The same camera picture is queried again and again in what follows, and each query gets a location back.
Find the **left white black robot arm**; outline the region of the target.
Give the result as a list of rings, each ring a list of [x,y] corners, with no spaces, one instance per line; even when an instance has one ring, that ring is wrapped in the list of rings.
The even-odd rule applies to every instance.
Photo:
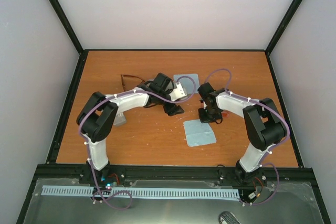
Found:
[[[178,103],[186,97],[182,84],[162,73],[129,91],[112,95],[93,93],[76,119],[79,135],[85,139],[87,162],[93,168],[91,178],[100,184],[108,180],[106,140],[118,115],[155,105],[161,105],[168,116],[181,114],[184,110]]]

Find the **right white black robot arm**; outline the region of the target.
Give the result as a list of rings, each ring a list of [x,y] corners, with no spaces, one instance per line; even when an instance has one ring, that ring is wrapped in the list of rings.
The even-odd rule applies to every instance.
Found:
[[[249,145],[236,163],[235,177],[241,185],[251,182],[265,157],[289,138],[288,124],[270,98],[242,97],[227,89],[215,90],[208,82],[197,91],[204,105],[198,110],[202,123],[221,124],[224,111],[244,119]]]

